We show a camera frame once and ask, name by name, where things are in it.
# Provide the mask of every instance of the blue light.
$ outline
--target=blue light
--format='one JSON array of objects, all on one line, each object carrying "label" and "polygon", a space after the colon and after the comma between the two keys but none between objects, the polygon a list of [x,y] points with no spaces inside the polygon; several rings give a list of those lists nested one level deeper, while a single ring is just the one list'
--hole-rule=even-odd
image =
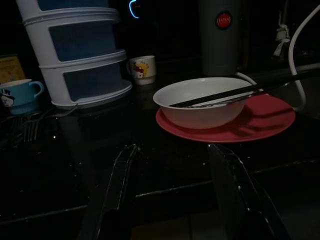
[{"label": "blue light", "polygon": [[131,4],[136,2],[137,0],[131,0],[131,2],[129,3],[129,9],[130,9],[130,13],[132,15],[132,17],[134,17],[135,19],[138,19],[139,17],[137,17],[134,12],[132,11],[132,8],[131,8]]}]

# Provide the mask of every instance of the thermos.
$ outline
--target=thermos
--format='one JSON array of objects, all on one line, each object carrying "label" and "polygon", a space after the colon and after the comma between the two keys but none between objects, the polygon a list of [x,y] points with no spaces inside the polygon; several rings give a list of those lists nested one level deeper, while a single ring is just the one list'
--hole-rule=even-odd
[{"label": "thermos", "polygon": [[202,73],[234,75],[239,52],[239,0],[199,0]]}]

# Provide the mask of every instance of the yellow box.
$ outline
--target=yellow box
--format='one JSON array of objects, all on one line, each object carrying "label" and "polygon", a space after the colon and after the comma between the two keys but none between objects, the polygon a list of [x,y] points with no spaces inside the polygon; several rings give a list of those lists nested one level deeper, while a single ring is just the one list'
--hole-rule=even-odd
[{"label": "yellow box", "polygon": [[26,79],[25,73],[15,55],[0,56],[0,84]]}]

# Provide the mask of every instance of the blue mug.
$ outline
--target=blue mug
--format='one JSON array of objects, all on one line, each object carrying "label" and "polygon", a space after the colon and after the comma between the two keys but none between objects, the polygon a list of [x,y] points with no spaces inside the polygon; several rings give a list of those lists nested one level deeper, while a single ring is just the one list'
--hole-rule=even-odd
[{"label": "blue mug", "polygon": [[0,84],[2,103],[8,107],[12,115],[32,113],[37,110],[38,97],[45,91],[44,85],[39,81],[24,79]]}]

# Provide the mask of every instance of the white mug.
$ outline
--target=white mug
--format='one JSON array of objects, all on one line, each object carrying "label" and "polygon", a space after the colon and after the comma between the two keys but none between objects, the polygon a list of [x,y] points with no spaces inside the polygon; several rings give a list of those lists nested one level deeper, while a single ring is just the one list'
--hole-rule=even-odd
[{"label": "white mug", "polygon": [[138,85],[154,83],[157,74],[155,56],[140,56],[130,59],[128,72]]}]

